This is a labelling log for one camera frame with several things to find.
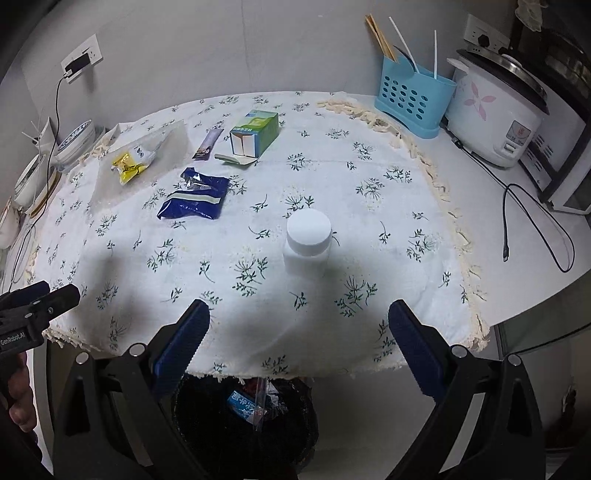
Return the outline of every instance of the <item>green and white box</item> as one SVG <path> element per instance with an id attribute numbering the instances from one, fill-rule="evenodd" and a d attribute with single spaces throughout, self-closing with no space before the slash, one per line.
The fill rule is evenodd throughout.
<path id="1" fill-rule="evenodd" d="M 251 110 L 239 125 L 230 131 L 234 155 L 258 158 L 279 135 L 277 112 Z"/>

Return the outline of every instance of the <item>countertop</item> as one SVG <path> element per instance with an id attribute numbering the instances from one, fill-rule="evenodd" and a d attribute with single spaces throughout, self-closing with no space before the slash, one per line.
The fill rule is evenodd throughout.
<path id="1" fill-rule="evenodd" d="M 373 108 L 373 96 L 350 97 Z M 486 301 L 481 301 L 479 308 L 489 326 L 536 306 L 591 270 L 591 229 L 583 215 L 552 212 L 571 236 L 576 253 L 572 270 L 562 273 L 533 225 L 510 197 L 506 203 L 509 260 L 503 262 L 504 188 L 459 150 L 443 129 L 431 140 L 416 136 L 415 140 L 419 149 L 434 161 L 439 180 L 449 186 L 453 207 L 461 211 L 459 223 L 473 242 L 473 251 L 467 258 L 482 272 L 479 286 Z M 532 181 L 519 164 L 509 169 L 487 166 L 506 184 L 517 183 L 537 199 Z M 566 268 L 569 240 L 525 193 L 517 190 L 517 196 Z"/>

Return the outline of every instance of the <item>white floral tablecloth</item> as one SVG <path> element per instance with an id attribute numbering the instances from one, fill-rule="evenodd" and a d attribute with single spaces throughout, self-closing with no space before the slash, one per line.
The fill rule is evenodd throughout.
<path id="1" fill-rule="evenodd" d="M 209 305 L 212 324 L 188 368 L 192 374 L 374 371 L 403 361 L 387 328 L 388 307 L 402 298 L 449 343 L 482 340 L 462 253 L 420 163 L 407 149 L 393 148 L 390 133 L 317 106 L 331 98 L 226 96 L 122 124 L 110 151 L 183 121 L 186 156 L 182 166 L 94 214 L 91 200 L 107 157 L 91 157 L 70 173 L 46 213 L 34 279 L 52 288 L 72 282 L 82 300 L 48 335 L 121 353 L 148 343 L 197 298 Z M 279 137 L 248 168 L 215 160 L 213 153 L 231 153 L 228 132 L 252 108 L 279 113 Z M 225 130 L 211 159 L 194 163 L 190 156 L 211 128 Z M 231 179 L 218 220 L 157 219 L 187 166 Z M 115 173 L 112 181 L 118 182 Z M 309 207 L 324 212 L 334 229 L 328 272 L 318 282 L 288 276 L 282 260 L 287 218 Z"/>

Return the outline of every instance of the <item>electrical socket panel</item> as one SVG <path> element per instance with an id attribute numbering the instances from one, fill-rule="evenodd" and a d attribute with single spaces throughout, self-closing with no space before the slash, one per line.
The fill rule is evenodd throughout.
<path id="1" fill-rule="evenodd" d="M 509 47 L 509 38 L 479 18 L 476 18 L 474 15 L 468 15 L 464 40 L 473 43 L 474 45 L 478 45 L 478 38 L 481 35 L 486 35 L 488 37 L 490 45 L 486 48 L 489 50 L 499 53 L 499 48 Z"/>
<path id="2" fill-rule="evenodd" d="M 87 38 L 84 42 L 77 46 L 72 51 L 72 53 L 70 53 L 65 59 L 61 61 L 61 69 L 63 70 L 64 74 L 66 73 L 66 65 L 81 55 L 84 55 L 85 53 L 87 53 L 90 57 L 90 65 L 94 65 L 103 59 L 103 55 L 99 48 L 99 41 L 96 39 L 96 34 Z M 84 69 L 76 72 L 72 77 L 66 78 L 67 82 L 72 83 L 82 74 L 83 71 Z"/>

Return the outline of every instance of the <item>ceramic bowl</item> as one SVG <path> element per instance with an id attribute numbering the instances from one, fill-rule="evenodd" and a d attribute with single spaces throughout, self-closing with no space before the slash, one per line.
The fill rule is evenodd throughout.
<path id="1" fill-rule="evenodd" d="M 29 208 L 47 183 L 47 154 L 35 155 L 22 172 L 14 187 L 14 203 Z"/>
<path id="2" fill-rule="evenodd" d="M 54 153 L 51 162 L 60 171 L 64 170 L 72 161 L 77 160 L 78 157 L 92 146 L 95 141 L 95 135 L 95 127 L 92 120 L 87 120 L 79 125 L 57 146 L 57 152 Z"/>
<path id="3" fill-rule="evenodd" d="M 57 187 L 58 182 L 61 179 L 61 173 L 57 171 L 55 167 L 50 167 L 50 175 L 49 175 L 49 196 L 53 194 L 54 190 Z M 40 193 L 35 198 L 33 204 L 28 208 L 25 212 L 30 218 L 35 218 L 39 215 L 40 212 L 43 211 L 43 207 L 45 206 L 45 199 L 48 196 L 47 194 L 47 185 L 44 184 L 43 188 L 40 190 Z"/>
<path id="4" fill-rule="evenodd" d="M 18 235 L 18 216 L 9 200 L 0 216 L 0 249 L 8 248 Z"/>

